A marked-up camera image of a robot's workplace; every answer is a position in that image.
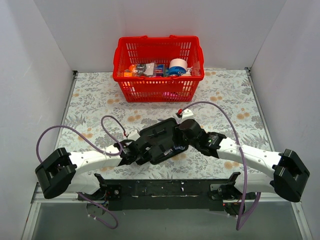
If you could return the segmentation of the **black zippered tool case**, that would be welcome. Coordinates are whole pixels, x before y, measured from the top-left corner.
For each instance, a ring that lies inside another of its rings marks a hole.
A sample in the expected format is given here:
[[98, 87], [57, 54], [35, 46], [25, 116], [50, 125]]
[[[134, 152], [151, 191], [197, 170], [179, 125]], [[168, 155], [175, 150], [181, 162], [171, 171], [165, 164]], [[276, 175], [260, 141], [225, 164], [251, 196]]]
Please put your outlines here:
[[[148, 137], [148, 135], [152, 133], [153, 129], [156, 129], [157, 131], [166, 129], [166, 134], [161, 134], [157, 137]], [[188, 142], [184, 139], [182, 132], [179, 130], [179, 124], [173, 117], [144, 128], [139, 132], [139, 134], [140, 138], [136, 141], [144, 140], [152, 144], [152, 160], [149, 161], [149, 163], [153, 165], [157, 165], [169, 159], [170, 157], [164, 156], [163, 153], [173, 146], [185, 146], [187, 149], [189, 148]]]

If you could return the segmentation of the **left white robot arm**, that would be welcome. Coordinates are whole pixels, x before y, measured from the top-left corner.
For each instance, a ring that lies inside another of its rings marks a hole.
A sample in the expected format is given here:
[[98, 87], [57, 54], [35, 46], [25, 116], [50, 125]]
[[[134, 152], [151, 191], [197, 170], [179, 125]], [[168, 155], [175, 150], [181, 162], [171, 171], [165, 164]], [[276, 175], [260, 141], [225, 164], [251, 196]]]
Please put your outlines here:
[[147, 146], [139, 147], [131, 140], [123, 140], [121, 143], [124, 149], [120, 155], [114, 155], [119, 149], [116, 144], [107, 147], [102, 153], [94, 150], [67, 152], [64, 147], [56, 149], [35, 169], [44, 198], [53, 199], [65, 192], [81, 192], [91, 195], [95, 200], [103, 199], [107, 193], [106, 187], [92, 171], [130, 165], [146, 156]]

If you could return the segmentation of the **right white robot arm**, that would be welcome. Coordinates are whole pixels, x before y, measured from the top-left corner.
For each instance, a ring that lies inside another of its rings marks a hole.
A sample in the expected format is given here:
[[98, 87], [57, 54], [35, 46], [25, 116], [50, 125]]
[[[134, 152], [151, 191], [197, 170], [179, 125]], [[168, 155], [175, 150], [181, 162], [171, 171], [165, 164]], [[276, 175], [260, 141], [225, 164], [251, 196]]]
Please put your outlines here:
[[230, 198], [243, 195], [243, 185], [247, 185], [248, 192], [275, 193], [294, 203], [301, 200], [310, 171], [295, 151], [275, 152], [238, 145], [223, 134], [206, 132], [194, 119], [183, 121], [178, 128], [189, 145], [203, 155], [241, 163], [260, 172], [228, 184], [226, 192]]

